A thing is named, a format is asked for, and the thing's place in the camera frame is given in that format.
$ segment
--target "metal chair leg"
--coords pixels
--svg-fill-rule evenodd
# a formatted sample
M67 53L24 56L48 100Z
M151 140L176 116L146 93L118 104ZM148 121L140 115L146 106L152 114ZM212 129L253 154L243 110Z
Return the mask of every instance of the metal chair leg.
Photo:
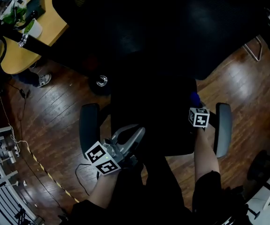
M260 39L258 37L255 37L255 39L257 40L257 43L260 45L260 51L259 51L258 57L255 56L255 54L247 46L247 44L244 44L244 47L246 48L248 53L253 57L253 59L255 59L257 62L259 62L261 60L261 56L262 56L262 43L261 43L261 41L260 41Z

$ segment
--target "wooden floor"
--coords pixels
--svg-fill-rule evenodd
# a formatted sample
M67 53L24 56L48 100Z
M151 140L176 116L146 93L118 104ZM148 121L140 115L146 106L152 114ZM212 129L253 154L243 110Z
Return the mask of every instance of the wooden floor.
M199 95L209 109L215 111L217 102L231 105L232 143L228 155L219 159L222 183L224 187L244 184L248 191L247 196L253 192L254 187L253 182L246 181L247 170L252 160L262 149L270 152L270 52L265 44L263 46L260 62L255 62L245 49L240 48L206 80L198 81ZM24 91L31 90L22 121L23 139L28 141L30 149L49 173L74 197L82 201L87 196L74 174L78 164L86 163L78 137L80 108L88 103L99 103L103 107L109 103L110 97L92 94L84 76L52 61L32 70L40 75L51 72L53 78L42 88L11 81L11 84L23 88ZM22 111L23 100L18 90L9 86L7 90L3 103L15 128L16 137L21 139L17 114ZM101 131L102 137L109 136L109 119ZM211 128L207 130L210 140L214 138L213 132ZM20 144L20 148L24 159L44 187L25 161L17 158L15 167L19 171L19 179L28 184L26 187L20 186L17 190L28 202L29 207L44 218L46 224L57 225L60 223L57 215L61 214L61 210L46 189L67 210L71 210L75 201L40 169L26 150L26 144ZM182 188L185 204L191 208L194 190L193 156L167 159ZM90 193L96 182L96 172L90 167L82 166L78 174ZM142 176L145 180L146 172L143 172Z

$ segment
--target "white pot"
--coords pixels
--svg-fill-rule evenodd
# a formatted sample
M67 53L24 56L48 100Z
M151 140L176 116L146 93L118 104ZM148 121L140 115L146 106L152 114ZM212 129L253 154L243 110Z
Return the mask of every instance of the white pot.
M31 29L29 30L28 34L33 36L34 38L38 38L41 35L43 28L36 19L34 19L34 21L35 22L33 26L31 27Z

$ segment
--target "green plant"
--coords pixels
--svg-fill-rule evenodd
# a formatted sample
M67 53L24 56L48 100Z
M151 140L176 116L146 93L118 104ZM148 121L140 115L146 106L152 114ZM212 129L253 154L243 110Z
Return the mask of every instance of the green plant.
M14 6L12 6L11 12L9 14L6 14L3 17L3 22L9 24L9 25L15 25L18 22L24 23L24 15L26 14L26 8L17 7L16 11L16 21L15 21L15 14L14 14Z
M26 26L26 28L24 29L24 33L28 33L28 32L31 30L31 28L32 28L32 26L33 26L34 23L35 23L35 20L32 20L32 21L30 22L30 24L28 24L28 25Z

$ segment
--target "potted plant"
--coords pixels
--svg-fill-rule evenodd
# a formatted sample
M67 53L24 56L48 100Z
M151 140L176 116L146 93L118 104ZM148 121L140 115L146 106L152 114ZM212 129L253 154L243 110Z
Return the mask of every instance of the potted plant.
M25 23L26 8L24 7L12 7L9 14L3 17L3 22L15 26L18 23ZM38 23L36 19L33 19L24 29L23 33L28 33L34 38L38 38L42 33L42 26Z
M23 33L28 33L29 35L32 35L34 38L38 38L42 33L42 26L36 19L33 19L30 24L26 26L26 28L23 29Z
M16 7L16 18L15 18L15 12L14 12L14 6L12 6L12 9L10 13L6 14L3 17L3 22L15 26L17 23L25 23L24 15L26 14L26 8L24 7Z

